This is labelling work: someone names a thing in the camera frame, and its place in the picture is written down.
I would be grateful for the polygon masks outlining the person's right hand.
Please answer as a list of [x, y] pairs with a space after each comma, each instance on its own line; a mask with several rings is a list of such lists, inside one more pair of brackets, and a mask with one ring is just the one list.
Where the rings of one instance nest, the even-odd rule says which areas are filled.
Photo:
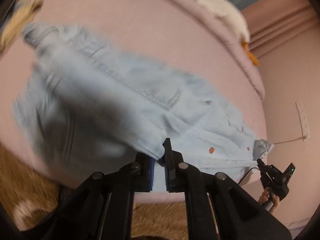
[[274, 215], [280, 205], [280, 198], [279, 198], [279, 196], [275, 195], [274, 193], [271, 193], [269, 191], [269, 188], [267, 187], [264, 189], [261, 196], [259, 197], [258, 203], [264, 204], [268, 200], [272, 200], [273, 206], [271, 207], [269, 212]]

